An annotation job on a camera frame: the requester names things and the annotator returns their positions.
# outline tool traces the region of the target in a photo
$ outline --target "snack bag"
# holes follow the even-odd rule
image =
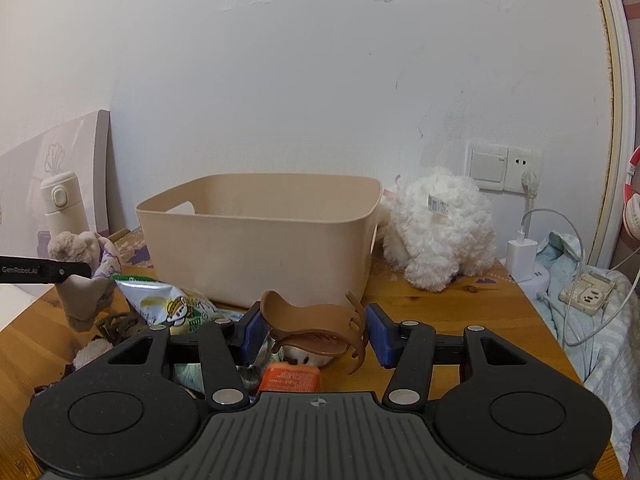
[[[198,327],[224,315],[203,295],[155,282],[115,276],[116,285],[129,304],[149,324],[164,324],[172,335],[196,332]]]
[[[320,370],[315,366],[271,363],[265,371],[258,392],[320,391]]]

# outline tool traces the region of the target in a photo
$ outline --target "chip bag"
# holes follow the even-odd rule
[[[129,304],[147,324],[166,325],[172,335],[196,332],[201,324],[225,317],[213,303],[197,292],[148,278],[114,278]]]

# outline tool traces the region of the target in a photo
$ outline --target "pink board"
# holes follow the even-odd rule
[[[109,113],[60,124],[0,155],[0,254],[47,257],[49,228],[40,197],[44,178],[75,171],[89,229],[107,232],[105,164]]]

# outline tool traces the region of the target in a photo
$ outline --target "tabletop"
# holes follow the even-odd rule
[[[153,275],[152,269],[126,267],[127,274]],[[496,263],[486,274],[462,277],[443,292],[413,288],[379,256],[374,257],[363,304],[378,303],[395,321],[418,320],[432,325],[438,333],[462,334],[465,326],[480,324],[578,380],[574,370],[535,309]],[[116,291],[111,310],[124,312],[126,300]],[[78,349],[94,336],[92,332],[71,330],[65,320],[55,290],[50,290],[0,332],[0,478],[34,479],[38,469],[22,437],[22,414],[33,387],[59,380],[65,365]],[[324,391],[374,391],[381,397],[392,370],[378,365],[367,351],[362,367],[346,374],[344,356],[322,369]],[[430,398],[439,398],[458,384],[458,368],[434,367]],[[618,461],[607,446],[595,475],[600,480],[622,480]]]

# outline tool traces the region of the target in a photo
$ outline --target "white plush toy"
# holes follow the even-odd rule
[[[430,211],[430,196],[440,213]],[[430,175],[399,189],[385,206],[390,208],[382,226],[385,259],[404,269],[412,285],[443,290],[458,273],[473,276],[493,265],[491,205],[468,176],[433,168]]]

